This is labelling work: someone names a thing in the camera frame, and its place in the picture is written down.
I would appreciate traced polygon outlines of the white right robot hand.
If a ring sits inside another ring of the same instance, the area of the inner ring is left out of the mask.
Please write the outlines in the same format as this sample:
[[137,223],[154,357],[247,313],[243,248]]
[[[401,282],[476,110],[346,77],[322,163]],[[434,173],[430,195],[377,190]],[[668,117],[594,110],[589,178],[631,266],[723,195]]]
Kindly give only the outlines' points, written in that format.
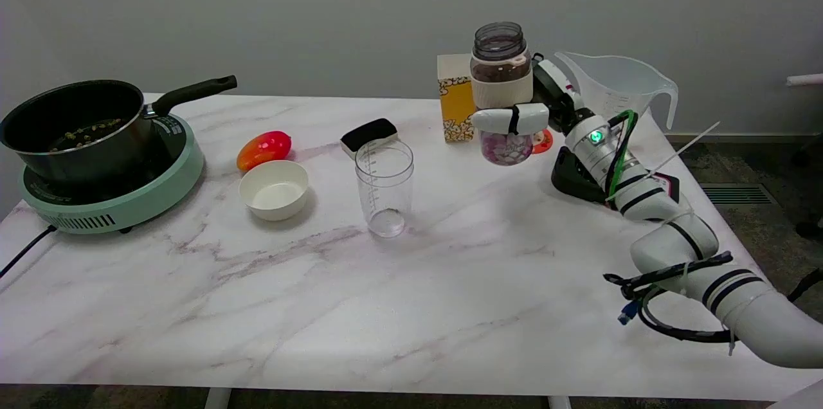
[[531,101],[477,110],[471,116],[477,130],[525,136],[548,128],[568,136],[579,122],[593,116],[571,81],[551,60],[538,53],[530,63]]

